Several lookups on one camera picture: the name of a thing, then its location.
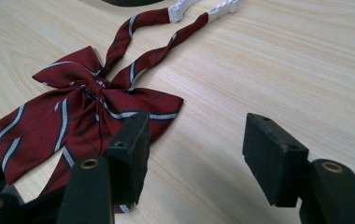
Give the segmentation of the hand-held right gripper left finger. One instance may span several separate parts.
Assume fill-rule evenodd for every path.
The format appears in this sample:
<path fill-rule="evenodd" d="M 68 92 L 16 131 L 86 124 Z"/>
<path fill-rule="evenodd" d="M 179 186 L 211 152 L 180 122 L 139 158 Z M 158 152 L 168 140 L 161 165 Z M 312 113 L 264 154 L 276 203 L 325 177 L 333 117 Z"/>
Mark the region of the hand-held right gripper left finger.
<path fill-rule="evenodd" d="M 111 194 L 114 204 L 138 203 L 149 160 L 149 113 L 126 119 L 107 146 Z"/>

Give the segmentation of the dark red striped bow tie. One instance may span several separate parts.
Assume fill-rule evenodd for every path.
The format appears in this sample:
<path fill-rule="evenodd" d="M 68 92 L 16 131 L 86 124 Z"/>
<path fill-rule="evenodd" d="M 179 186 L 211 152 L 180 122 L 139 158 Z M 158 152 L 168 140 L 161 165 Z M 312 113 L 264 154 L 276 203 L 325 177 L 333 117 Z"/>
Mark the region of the dark red striped bow tie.
<path fill-rule="evenodd" d="M 159 138 L 178 115 L 182 98 L 162 91 L 137 88 L 140 74 L 160 63 L 168 51 L 207 23 L 238 10 L 239 0 L 224 0 L 178 30 L 163 48 L 149 50 L 107 79 L 123 57 L 137 29 L 178 22 L 200 0 L 178 0 L 170 8 L 139 13 L 118 30 L 101 63 L 92 47 L 80 49 L 33 76 L 50 91 L 0 119 L 0 165 L 9 184 L 16 182 L 56 152 L 60 158 L 45 193 L 66 185 L 77 160 L 102 155 L 121 125 L 139 112 L 149 113 L 150 138 Z"/>

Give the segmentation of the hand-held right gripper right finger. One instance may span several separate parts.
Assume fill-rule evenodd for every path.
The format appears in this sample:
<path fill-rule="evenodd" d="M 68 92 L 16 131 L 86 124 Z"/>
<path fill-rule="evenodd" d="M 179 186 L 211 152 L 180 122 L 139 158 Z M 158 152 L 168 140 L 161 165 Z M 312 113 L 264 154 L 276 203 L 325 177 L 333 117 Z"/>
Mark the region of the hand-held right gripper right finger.
<path fill-rule="evenodd" d="M 309 149 L 272 119 L 247 113 L 242 154 L 267 201 L 294 207 Z"/>

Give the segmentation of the dark round object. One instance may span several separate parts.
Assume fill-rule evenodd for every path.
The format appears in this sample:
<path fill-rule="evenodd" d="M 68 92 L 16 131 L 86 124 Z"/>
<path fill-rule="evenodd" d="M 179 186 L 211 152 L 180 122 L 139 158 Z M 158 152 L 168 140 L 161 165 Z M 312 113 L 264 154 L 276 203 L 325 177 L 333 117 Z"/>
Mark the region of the dark round object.
<path fill-rule="evenodd" d="M 163 0 L 102 0 L 117 7 L 142 7 L 162 2 Z"/>

